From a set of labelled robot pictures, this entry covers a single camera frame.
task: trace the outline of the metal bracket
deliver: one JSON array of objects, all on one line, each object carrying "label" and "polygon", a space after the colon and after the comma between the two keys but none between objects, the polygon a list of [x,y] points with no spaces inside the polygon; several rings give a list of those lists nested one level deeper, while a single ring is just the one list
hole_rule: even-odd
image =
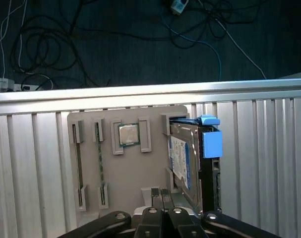
[{"label": "metal bracket", "polygon": [[181,112],[161,114],[163,134],[171,135],[170,134],[170,120],[171,119],[188,118],[188,117],[189,117],[189,113],[181,113]]},{"label": "metal bracket", "polygon": [[118,125],[120,124],[120,118],[115,118],[111,121],[113,155],[122,155],[124,153],[124,148],[120,147],[120,133],[118,130]]}]

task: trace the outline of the black cable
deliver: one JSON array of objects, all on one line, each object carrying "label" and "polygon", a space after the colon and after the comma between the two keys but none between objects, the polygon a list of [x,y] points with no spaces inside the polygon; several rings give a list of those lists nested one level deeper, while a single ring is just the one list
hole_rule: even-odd
[{"label": "black cable", "polygon": [[82,88],[82,87],[84,86],[84,84],[83,84],[82,82],[80,82],[79,80],[77,80],[77,79],[75,79],[75,78],[68,77],[68,76],[57,76],[57,77],[52,77],[52,78],[50,78],[50,79],[45,80],[43,83],[41,83],[41,84],[35,89],[35,91],[38,91],[43,85],[45,85],[45,84],[46,84],[47,82],[49,82],[49,81],[52,81],[52,82],[56,85],[56,87],[59,88],[59,87],[57,86],[57,84],[55,83],[55,81],[58,80],[58,79],[63,79],[63,78],[71,79],[71,80],[73,80],[73,81],[76,81],[76,82],[80,83],[80,86],[75,87],[75,88]]},{"label": "black cable", "polygon": [[76,12],[75,12],[72,24],[70,25],[69,35],[72,35],[72,32],[73,32],[74,27],[76,25],[77,19],[79,18],[79,15],[80,15],[80,12],[82,10],[83,5],[84,5],[84,0],[80,0],[79,4],[77,6],[77,9],[76,9]]},{"label": "black cable", "polygon": [[[62,3],[61,3],[61,1],[62,0],[59,0],[59,12],[60,12],[60,15],[61,15],[61,17],[63,18],[63,20],[68,25],[72,26],[72,23],[70,23],[67,20],[67,18],[64,16],[64,14],[62,12],[62,6],[61,6]],[[91,3],[91,2],[95,2],[95,1],[98,1],[98,0],[89,0],[85,4],[88,4],[88,3]],[[200,34],[199,34],[199,36],[197,38],[197,40],[199,40],[202,37],[204,31],[206,30],[206,28],[207,28],[206,24],[207,24],[208,25],[208,29],[210,30],[210,32],[213,35],[213,37],[215,39],[217,39],[217,40],[221,40],[221,39],[223,39],[226,36],[226,33],[224,31],[222,31],[222,35],[220,35],[220,36],[216,35],[216,33],[214,32],[214,30],[212,29],[211,22],[213,22],[213,21],[215,22],[215,19],[217,19],[217,20],[219,20],[224,25],[225,28],[227,28],[226,24],[250,24],[250,23],[253,23],[256,20],[256,18],[257,18],[260,6],[262,4],[268,2],[268,1],[269,0],[260,0],[260,2],[258,4],[253,4],[253,5],[249,5],[249,6],[246,6],[246,7],[240,7],[240,8],[233,8],[232,4],[228,0],[220,0],[216,4],[213,4],[211,1],[208,1],[208,0],[201,1],[202,3],[207,3],[207,4],[209,4],[212,7],[212,10],[207,10],[205,8],[201,9],[202,10],[202,14],[205,13],[207,15],[206,19],[203,20],[202,22],[198,23],[198,24],[195,24],[194,26],[191,26],[187,30],[181,32],[179,35],[174,35],[170,31],[169,37],[144,37],[144,36],[137,36],[137,35],[130,34],[130,33],[125,33],[125,32],[117,32],[117,31],[110,31],[110,30],[104,30],[104,29],[88,29],[88,28],[84,28],[84,27],[79,27],[77,25],[74,25],[74,28],[82,30],[82,31],[100,32],[100,33],[106,33],[106,34],[111,34],[111,35],[127,36],[127,37],[132,37],[132,38],[139,39],[139,40],[144,40],[144,41],[166,41],[166,40],[171,40],[172,43],[176,47],[181,48],[181,49],[188,49],[188,48],[191,48],[191,47],[195,46],[197,43],[191,43],[191,45],[185,47],[185,46],[178,45],[176,43],[175,39],[179,38],[180,35],[184,35],[186,33],[189,33],[191,31],[197,29],[198,27],[200,27],[202,30],[200,31]],[[250,20],[250,21],[236,21],[236,22],[230,22],[229,21],[232,13],[234,13],[235,11],[237,11],[237,10],[245,10],[245,9],[250,9],[250,8],[255,8],[255,7],[257,7],[257,11],[256,11],[256,15],[253,18],[253,20]],[[195,9],[198,10],[199,8],[193,7],[193,8],[190,8],[190,9],[186,9],[185,11],[187,11],[187,10],[195,10]],[[177,18],[182,18],[182,15],[178,16],[178,17],[174,17],[174,19],[177,19]]]},{"label": "black cable", "polygon": [[[260,0],[258,4],[234,9],[232,4],[228,0],[219,0],[216,3],[212,3],[209,0],[202,0],[201,1],[202,7],[188,7],[183,11],[181,16],[174,17],[170,23],[170,28],[175,29],[174,24],[176,19],[182,20],[183,16],[185,16],[187,12],[195,11],[201,13],[203,20],[201,23],[198,24],[201,30],[198,37],[195,39],[195,42],[191,43],[188,46],[180,45],[179,43],[176,42],[176,39],[173,38],[174,35],[172,31],[169,31],[171,42],[180,49],[189,49],[197,44],[197,41],[201,39],[206,29],[209,29],[209,32],[211,33],[211,35],[214,37],[215,40],[221,40],[226,36],[226,31],[222,29],[221,35],[218,35],[215,32],[214,27],[212,26],[213,24],[215,24],[218,29],[220,29],[220,26],[217,23],[217,21],[221,22],[222,25],[225,27],[225,29],[227,29],[227,24],[251,24],[257,19],[261,5],[268,1],[269,0],[264,0],[264,1]],[[230,21],[232,14],[235,13],[237,10],[240,9],[245,10],[245,9],[255,8],[255,7],[257,7],[257,10],[252,20]]]},{"label": "black cable", "polygon": [[[30,26],[36,19],[39,18],[45,18],[46,20],[49,20],[51,23],[54,23],[56,27],[45,28],[41,26]],[[31,64],[28,67],[19,66],[18,63],[17,49],[19,47],[19,40],[21,34],[27,34],[25,49],[27,58],[31,62]],[[29,44],[31,40],[36,40],[36,50],[34,51],[34,54],[31,54],[32,51],[29,49]],[[58,50],[56,51],[57,57],[51,62],[48,62],[48,55],[50,50],[49,41],[53,41],[58,46]],[[59,67],[57,66],[57,64],[58,62],[60,62],[60,57],[62,54],[61,43],[64,43],[68,46],[69,50],[74,56],[74,61],[69,65]],[[14,40],[13,47],[10,52],[10,64],[12,68],[18,73],[33,72],[38,68],[49,68],[57,71],[64,71],[72,68],[75,64],[78,64],[81,71],[83,72],[84,85],[87,86],[88,80],[95,86],[99,86],[89,77],[88,73],[86,72],[83,62],[68,32],[62,27],[62,25],[58,21],[46,15],[36,15],[30,17],[25,21]]]},{"label": "black cable", "polygon": [[91,4],[91,3],[94,3],[94,2],[97,2],[97,1],[99,1],[99,0],[88,0],[83,5]]}]

